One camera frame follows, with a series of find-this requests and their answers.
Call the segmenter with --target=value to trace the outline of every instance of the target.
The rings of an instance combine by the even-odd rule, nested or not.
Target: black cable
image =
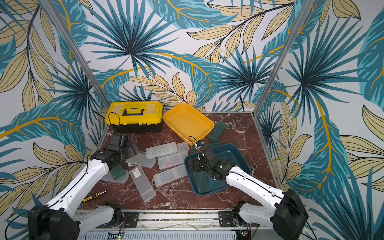
[[[304,234],[304,233],[301,233],[301,234],[303,234],[304,236],[306,236],[306,237],[309,238],[309,239],[315,240],[314,238],[311,238],[310,236],[308,236],[308,235],[306,235],[306,234]]]
[[[81,181],[81,179],[83,179],[83,177],[87,174],[87,172],[88,172],[88,160],[87,160],[87,168],[85,169],[84,174],[61,198],[65,197],[65,195],[67,195],[67,193],[69,193]]]
[[[116,132],[116,129],[120,126],[120,116],[117,114],[117,113],[114,113],[114,114],[116,114],[117,115],[117,117],[119,118],[119,124],[118,124],[118,126],[115,128],[115,129],[113,129],[113,127],[112,127],[112,123],[111,123],[111,119],[109,118],[109,116],[110,116],[110,114],[111,113],[114,113],[114,112],[110,112],[110,113],[108,113],[108,121],[109,121],[109,124],[111,125],[111,128],[112,128],[112,134],[114,133],[114,132]]]
[[[99,115],[100,117],[105,119],[105,117],[103,115],[101,115],[100,113],[96,112],[95,110],[93,110],[93,112],[96,113],[97,115]]]
[[[241,176],[241,177],[243,177],[243,178],[245,178],[245,179],[247,179],[247,180],[249,180],[249,181],[251,181],[251,182],[253,182],[253,183],[255,183],[255,184],[257,184],[257,185],[259,185],[261,188],[263,188],[264,190],[266,190],[268,193],[270,193],[270,194],[272,194],[272,192],[271,191],[269,191],[268,189],[266,189],[265,187],[263,187],[263,186],[261,186],[260,184],[258,184],[257,182],[255,182],[255,181],[253,181],[252,179],[249,179],[249,178],[247,178],[247,177],[245,177],[245,176],[242,176],[241,174],[238,174],[237,172],[228,172],[228,173],[235,173],[235,174],[237,174],[237,175],[239,175],[239,176]],[[277,196],[277,195],[274,195],[274,194],[272,194],[272,196],[273,197],[277,197],[277,198],[280,198],[281,200],[283,200],[283,198],[281,198],[281,197],[279,197],[279,196]],[[314,235],[314,237],[315,237],[315,240],[317,240],[317,237],[316,237],[316,234],[314,233],[314,231],[313,231],[313,229],[312,229],[312,227],[311,227],[311,225],[309,224],[309,222],[307,221],[307,219],[306,219],[306,217],[304,217],[304,215],[292,204],[292,203],[290,203],[290,202],[288,202],[287,201],[287,203],[289,203],[298,213],[300,213],[300,215],[305,219],[305,222],[308,224],[308,226],[310,227],[310,230],[312,231],[312,233],[313,233],[313,235]]]
[[[50,207],[52,207],[53,205],[55,205],[56,203],[58,203],[58,202],[59,202],[59,201],[55,202],[54,204],[52,204],[52,205],[50,205],[50,206],[47,206],[47,207],[44,208],[44,209],[50,208]],[[20,214],[19,216],[15,217],[14,219],[12,219],[12,220],[8,223],[8,225],[5,227],[5,231],[4,231],[5,240],[9,240],[8,237],[7,237],[7,229],[8,229],[8,227],[9,227],[9,225],[11,225],[11,223],[12,223],[14,220],[16,220],[16,219],[17,219],[18,217],[20,217],[21,215],[28,214],[28,213],[30,213],[30,212],[39,212],[39,211],[42,211],[42,210],[44,210],[44,209],[39,209],[39,210],[35,210],[35,211],[28,211],[28,212],[25,212],[25,213]]]
[[[253,234],[253,236],[252,236],[252,233],[251,233],[251,239],[252,239],[252,237],[254,237],[254,236],[255,236],[255,234],[256,234],[256,231],[257,231],[257,229],[259,228],[259,226],[260,226],[260,224],[257,226],[257,228],[256,228],[256,230],[255,230],[255,233]]]

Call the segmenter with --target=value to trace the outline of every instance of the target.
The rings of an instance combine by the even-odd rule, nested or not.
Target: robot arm
[[[82,200],[108,171],[127,158],[127,136],[113,134],[106,149],[97,150],[87,166],[45,206],[28,213],[31,240],[77,239],[79,235],[110,222],[115,210],[100,206],[85,214],[75,214]]]
[[[284,192],[250,176],[226,159],[219,159],[213,151],[199,142],[198,158],[189,161],[191,171],[206,171],[210,177],[236,187],[265,208],[265,212],[252,209],[249,203],[236,207],[236,214],[246,223],[258,223],[273,228],[285,240],[297,240],[308,219],[299,195],[289,189]]]

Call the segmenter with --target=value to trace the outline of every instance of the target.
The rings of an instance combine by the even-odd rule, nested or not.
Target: clear plastic box
[[[133,181],[137,189],[139,190],[139,193],[143,198],[144,202],[148,202],[156,196],[156,192],[153,189],[141,166],[135,167],[134,169],[129,171],[129,174],[133,178]]]
[[[159,163],[159,169],[180,165],[184,163],[186,156],[188,156],[188,152],[178,152],[169,156],[159,157],[157,159],[157,162]]]
[[[167,155],[164,155],[161,157],[168,157],[168,156],[171,156],[171,155],[179,153],[179,152],[188,152],[189,151],[189,145],[186,142],[176,143],[176,148],[177,148],[177,152],[167,154]]]
[[[155,166],[156,158],[148,159],[147,156],[143,153],[139,153],[133,157],[128,158],[125,162],[132,163],[135,165],[140,165],[143,167],[153,168]]]
[[[148,147],[145,149],[145,152],[147,154],[148,159],[175,153],[177,152],[176,142],[170,142],[154,147]]]
[[[156,187],[173,182],[179,178],[185,177],[187,175],[187,170],[185,169],[184,164],[177,167],[168,169],[164,172],[153,175],[155,180]]]

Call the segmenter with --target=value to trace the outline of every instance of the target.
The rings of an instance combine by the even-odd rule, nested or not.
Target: green sponge
[[[208,139],[212,142],[217,142],[218,138],[223,134],[224,130],[227,128],[227,125],[222,122],[216,123],[214,129],[208,135]]]
[[[124,168],[118,164],[117,166],[113,167],[111,170],[111,175],[113,177],[114,180],[124,176],[126,174]]]

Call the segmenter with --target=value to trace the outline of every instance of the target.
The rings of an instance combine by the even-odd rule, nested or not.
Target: cable
[[[83,179],[83,177],[87,174],[87,172],[88,172],[88,160],[87,160],[87,168],[85,169],[84,174],[61,198],[65,197],[65,195],[67,195],[67,193],[69,193],[80,182],[80,180]]]
[[[266,190],[268,193],[272,194],[273,197],[277,197],[277,198],[280,198],[281,200],[283,200],[283,198],[281,198],[281,197],[279,197],[279,196],[273,194],[271,191],[269,191],[269,190],[266,189],[265,187],[261,186],[261,185],[258,184],[257,182],[253,181],[252,179],[249,179],[249,178],[247,178],[247,177],[245,177],[245,176],[243,176],[243,175],[241,175],[241,174],[238,174],[237,172],[228,172],[228,173],[235,173],[235,174],[237,174],[237,175],[239,175],[239,176],[241,176],[241,177],[243,177],[243,178],[245,178],[245,179],[247,179],[247,180],[249,180],[249,181],[251,181],[251,182],[257,184],[257,185],[259,185],[262,189],[264,189],[264,190]],[[290,205],[291,205],[291,206],[292,206],[298,213],[300,213],[300,215],[305,219],[305,222],[306,222],[306,223],[308,224],[308,226],[310,227],[310,229],[311,229],[311,231],[312,231],[312,233],[313,233],[313,235],[314,235],[314,237],[315,237],[315,240],[317,240],[316,234],[314,233],[314,231],[313,231],[311,225],[309,224],[309,222],[307,221],[306,217],[304,217],[304,215],[303,215],[303,214],[302,214],[302,213],[301,213],[301,212],[300,212],[300,211],[299,211],[299,210],[298,210],[292,203],[290,203],[290,202],[288,202],[288,201],[287,201],[287,203],[290,204]]]
[[[304,234],[304,233],[301,233],[301,234],[303,234],[304,236],[306,236],[306,237],[309,238],[309,239],[315,240],[314,238],[311,238],[310,236],[308,236],[308,235],[306,235],[306,234]]]
[[[44,209],[50,208],[50,207],[52,207],[53,205],[55,205],[56,203],[58,203],[58,202],[59,202],[59,201],[55,202],[54,204],[52,204],[52,205],[50,205],[50,206],[47,206],[47,207],[44,208]],[[5,227],[5,231],[4,231],[5,240],[9,240],[8,237],[7,237],[7,229],[8,229],[8,227],[9,227],[9,225],[11,225],[11,223],[12,223],[13,221],[15,221],[18,217],[20,217],[21,215],[24,215],[24,214],[28,214],[28,213],[30,213],[30,212],[39,212],[39,211],[42,211],[42,210],[44,210],[44,209],[39,209],[39,210],[35,210],[35,211],[28,211],[28,212],[25,212],[25,213],[20,214],[19,216],[15,217],[14,219],[12,219],[12,220],[8,223],[8,225]]]
[[[111,128],[112,128],[112,134],[114,133],[114,132],[116,132],[116,129],[120,126],[120,116],[117,114],[117,113],[114,113],[114,114],[116,114],[117,115],[117,117],[119,118],[119,124],[118,124],[118,126],[115,128],[115,129],[113,129],[113,127],[112,127],[112,123],[111,123],[111,119],[109,118],[109,116],[110,116],[110,114],[111,113],[114,113],[114,112],[110,112],[110,113],[108,113],[108,121],[109,121],[109,124],[111,125]]]

